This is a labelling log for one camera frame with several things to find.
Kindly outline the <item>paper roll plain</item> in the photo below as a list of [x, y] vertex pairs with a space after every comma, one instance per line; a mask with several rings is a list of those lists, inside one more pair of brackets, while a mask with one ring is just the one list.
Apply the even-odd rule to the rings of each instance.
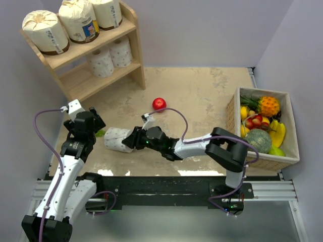
[[122, 22], [122, 13], [118, 0], [89, 0], [92, 4], [99, 28], [111, 30]]

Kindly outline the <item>red apple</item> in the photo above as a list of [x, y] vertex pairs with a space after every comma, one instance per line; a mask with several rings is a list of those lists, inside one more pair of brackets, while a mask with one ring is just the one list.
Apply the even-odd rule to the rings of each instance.
[[163, 98], [156, 98], [153, 102], [152, 102], [152, 108], [153, 110], [157, 111], [158, 113], [163, 112], [163, 108], [167, 107], [167, 103]]

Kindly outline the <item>wicker basket with liner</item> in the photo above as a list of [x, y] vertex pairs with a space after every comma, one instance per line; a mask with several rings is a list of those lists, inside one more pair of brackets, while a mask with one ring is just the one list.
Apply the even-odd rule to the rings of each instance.
[[275, 156], [270, 154], [259, 154], [257, 162], [250, 166], [263, 170], [279, 171], [289, 165], [293, 165], [300, 160], [299, 148], [296, 134], [296, 127], [290, 95], [287, 92], [263, 90], [256, 88], [238, 87], [227, 104], [226, 128], [229, 132], [240, 136], [240, 96], [261, 97], [272, 96], [280, 101], [282, 111], [281, 122], [286, 127], [286, 134], [280, 148], [285, 152], [285, 156]]

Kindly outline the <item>paper roll cartoon label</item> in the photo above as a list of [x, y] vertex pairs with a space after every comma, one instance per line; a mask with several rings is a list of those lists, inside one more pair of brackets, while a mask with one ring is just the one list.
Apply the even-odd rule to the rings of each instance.
[[89, 1], [62, 1], [59, 18], [74, 43], [89, 43], [99, 36], [98, 22]]

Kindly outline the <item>green melon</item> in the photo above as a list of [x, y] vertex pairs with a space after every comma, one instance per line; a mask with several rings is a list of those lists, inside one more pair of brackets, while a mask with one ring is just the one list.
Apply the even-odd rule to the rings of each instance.
[[264, 130], [252, 129], [245, 137], [245, 140], [259, 153], [267, 154], [272, 147], [272, 139]]

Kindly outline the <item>white paper towel roll front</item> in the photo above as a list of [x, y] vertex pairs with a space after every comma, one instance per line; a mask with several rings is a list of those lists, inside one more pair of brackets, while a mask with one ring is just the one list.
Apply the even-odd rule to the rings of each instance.
[[108, 44], [108, 48], [115, 67], [124, 68], [131, 64], [133, 57], [127, 35]]

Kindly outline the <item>green pear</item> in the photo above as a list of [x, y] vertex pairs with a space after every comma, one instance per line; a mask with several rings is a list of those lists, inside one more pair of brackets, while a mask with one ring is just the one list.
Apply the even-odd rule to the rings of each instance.
[[272, 145], [268, 154], [274, 155], [274, 156], [284, 156], [284, 157], [286, 156], [285, 152], [282, 149], [276, 147], [275, 145]]

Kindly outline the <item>wooden three-tier shelf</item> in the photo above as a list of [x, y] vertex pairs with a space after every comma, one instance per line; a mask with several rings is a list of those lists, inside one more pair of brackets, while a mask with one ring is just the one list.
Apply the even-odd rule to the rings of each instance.
[[[69, 50], [63, 54], [52, 56], [42, 54], [27, 34], [20, 30], [22, 36], [69, 101], [74, 99], [86, 100], [126, 75], [129, 75], [142, 89], [146, 89], [138, 17], [135, 11], [125, 2], [119, 1], [119, 3], [123, 17], [120, 27], [107, 31], [101, 30], [99, 36], [93, 42], [87, 44], [70, 42]], [[98, 78], [94, 76], [87, 62], [72, 68], [61, 76], [57, 74], [57, 71], [61, 68], [83, 59], [91, 52], [124, 35], [129, 37], [133, 61], [126, 67], [115, 68], [110, 77]]]

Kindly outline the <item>yellow bananas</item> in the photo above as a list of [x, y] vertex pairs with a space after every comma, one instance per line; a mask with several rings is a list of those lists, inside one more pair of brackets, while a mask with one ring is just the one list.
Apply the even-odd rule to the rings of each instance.
[[272, 144], [279, 148], [284, 141], [286, 127], [283, 123], [273, 120], [270, 124], [270, 129], [269, 135], [272, 139]]

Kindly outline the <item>yellow lemon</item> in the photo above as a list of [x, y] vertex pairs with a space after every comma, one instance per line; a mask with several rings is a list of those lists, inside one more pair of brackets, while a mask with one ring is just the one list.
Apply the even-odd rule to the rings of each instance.
[[240, 116], [241, 116], [241, 121], [244, 121], [247, 119], [249, 113], [249, 108], [247, 106], [241, 106], [240, 107]]

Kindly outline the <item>green grapes bunch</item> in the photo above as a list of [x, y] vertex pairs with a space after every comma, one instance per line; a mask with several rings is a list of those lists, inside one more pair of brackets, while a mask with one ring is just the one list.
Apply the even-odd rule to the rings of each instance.
[[96, 136], [96, 137], [103, 137], [103, 136], [105, 135], [105, 133], [106, 133], [106, 131], [105, 131], [105, 130], [99, 130], [99, 131], [95, 134], [95, 136]]

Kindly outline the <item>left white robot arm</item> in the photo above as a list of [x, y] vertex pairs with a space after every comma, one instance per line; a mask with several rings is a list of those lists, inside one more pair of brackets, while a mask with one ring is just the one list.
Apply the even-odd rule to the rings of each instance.
[[91, 107], [69, 113], [64, 122], [69, 131], [60, 153], [55, 152], [59, 165], [49, 188], [32, 215], [25, 215], [22, 228], [29, 241], [69, 241], [73, 222], [85, 208], [90, 197], [104, 194], [101, 175], [86, 175], [73, 190], [76, 178], [96, 143], [96, 133], [104, 121]]

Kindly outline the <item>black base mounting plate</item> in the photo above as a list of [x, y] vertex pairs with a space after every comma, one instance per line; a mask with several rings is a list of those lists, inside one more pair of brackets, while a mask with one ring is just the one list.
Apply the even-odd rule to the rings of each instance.
[[238, 191], [225, 185], [224, 177], [212, 176], [102, 176], [87, 172], [76, 178], [74, 188], [84, 179], [97, 184], [96, 197], [86, 208], [121, 210], [125, 206], [184, 206], [223, 207], [225, 211], [240, 214], [244, 201], [252, 199], [250, 183], [244, 183]]

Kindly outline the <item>floral paper towel roll back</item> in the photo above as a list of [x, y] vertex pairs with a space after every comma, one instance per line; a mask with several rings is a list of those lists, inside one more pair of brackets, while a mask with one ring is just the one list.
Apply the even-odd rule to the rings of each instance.
[[86, 56], [91, 73], [98, 78], [112, 76], [115, 68], [108, 48], [99, 48]]

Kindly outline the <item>pineapple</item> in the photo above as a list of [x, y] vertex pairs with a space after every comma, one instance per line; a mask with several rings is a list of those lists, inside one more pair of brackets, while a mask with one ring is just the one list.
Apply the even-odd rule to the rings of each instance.
[[247, 97], [241, 95], [240, 104], [248, 106], [265, 117], [272, 117], [280, 112], [280, 101], [272, 96]]

